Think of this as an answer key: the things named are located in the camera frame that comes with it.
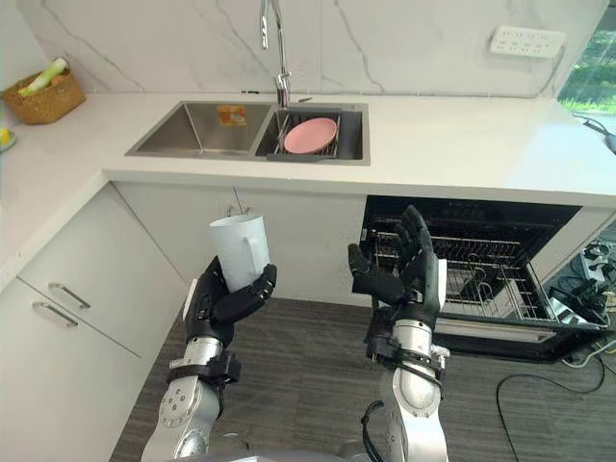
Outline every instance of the window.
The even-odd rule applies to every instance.
[[[616,115],[616,5],[612,2],[558,101],[570,111]]]

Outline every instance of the green vegetable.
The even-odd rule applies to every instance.
[[[51,79],[62,74],[67,67],[68,63],[62,58],[58,58],[49,67],[43,70],[28,87],[20,89],[17,92],[20,96],[28,96],[37,90],[44,89],[49,85]]]

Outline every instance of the cabinet door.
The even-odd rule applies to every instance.
[[[158,353],[187,289],[112,185],[79,211],[20,278],[148,357]],[[64,289],[50,288],[54,283]]]
[[[539,280],[548,282],[614,219],[614,209],[582,207],[532,259]]]
[[[0,294],[0,460],[109,460],[144,363],[15,279]]]
[[[347,246],[359,243],[366,197],[238,189],[244,210],[264,216],[278,267],[274,296],[370,305],[351,292]]]
[[[231,187],[115,185],[187,282],[200,276],[216,254],[208,225],[240,213]]]

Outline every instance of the mug handle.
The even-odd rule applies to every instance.
[[[252,260],[252,270],[256,276],[261,274],[263,268],[257,268],[257,245],[259,242],[254,238],[244,238],[248,243],[248,248],[250,249],[250,260]]]

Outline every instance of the gray floor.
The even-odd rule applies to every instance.
[[[219,435],[240,432],[254,448],[302,448],[335,453],[359,438],[359,419],[378,398],[379,369],[362,344],[370,313],[364,308],[271,300],[237,326],[232,345],[243,363],[242,380],[227,389]],[[148,377],[115,448],[112,461],[138,461],[156,423],[170,359],[184,350],[177,322]],[[616,367],[611,357],[607,364]],[[496,385],[515,372],[539,373],[571,387],[597,383],[592,362],[573,371],[453,356],[448,362],[441,419],[449,461],[513,461],[495,403]],[[504,385],[502,407],[521,462],[607,461],[616,458],[616,376],[574,396],[545,383],[514,379]],[[375,418],[375,429],[382,425]]]

